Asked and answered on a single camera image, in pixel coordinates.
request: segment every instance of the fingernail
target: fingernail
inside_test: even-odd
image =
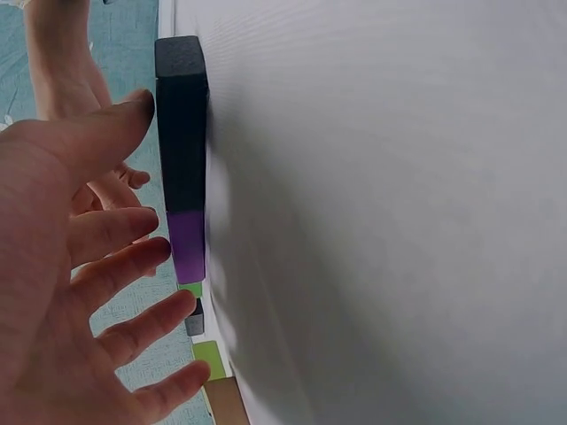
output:
[[[138,89],[127,95],[122,103],[139,102],[144,104],[145,110],[150,117],[153,117],[154,104],[153,94],[148,89]]]

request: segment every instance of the black block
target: black block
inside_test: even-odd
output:
[[[201,298],[197,298],[197,308],[195,308],[193,314],[185,319],[185,328],[189,336],[197,336],[205,333],[205,313],[203,312]]]
[[[164,38],[155,44],[159,153],[169,213],[205,207],[205,59],[196,36]]]

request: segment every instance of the hand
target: hand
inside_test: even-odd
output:
[[[130,244],[157,227],[150,209],[69,217],[76,191],[130,154],[152,115],[151,94],[140,92],[91,115],[0,133],[0,423],[154,423],[208,379],[208,365],[194,362],[130,392],[114,373],[192,312],[189,291],[98,337],[89,328],[98,307],[169,256],[163,238]]]
[[[106,108],[112,99],[87,38],[90,0],[40,0],[25,9],[27,50],[38,116],[61,120]],[[150,180],[121,162],[85,185],[73,213],[140,206],[132,189]]]

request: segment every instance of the green block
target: green block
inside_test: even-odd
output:
[[[226,378],[227,374],[222,365],[219,346],[216,341],[206,341],[193,345],[193,357],[195,360],[204,360],[211,367],[211,377],[209,381]]]
[[[202,298],[203,297],[203,283],[187,283],[185,285],[179,285],[180,290],[190,290],[193,292],[195,298]]]

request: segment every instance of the colored block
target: colored block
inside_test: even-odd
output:
[[[219,353],[219,346],[216,341],[194,344],[192,350],[193,357],[196,360],[204,360],[211,367],[211,377],[209,381],[226,378],[227,374],[222,365],[221,354]]]
[[[205,214],[167,213],[171,255],[180,285],[205,279]]]
[[[185,328],[189,336],[203,335],[205,333],[205,314],[200,298],[197,298],[197,308],[193,314],[185,319]]]
[[[195,298],[203,297],[203,283],[202,282],[179,285],[179,289],[180,290],[190,290],[193,293],[193,295],[195,296]]]

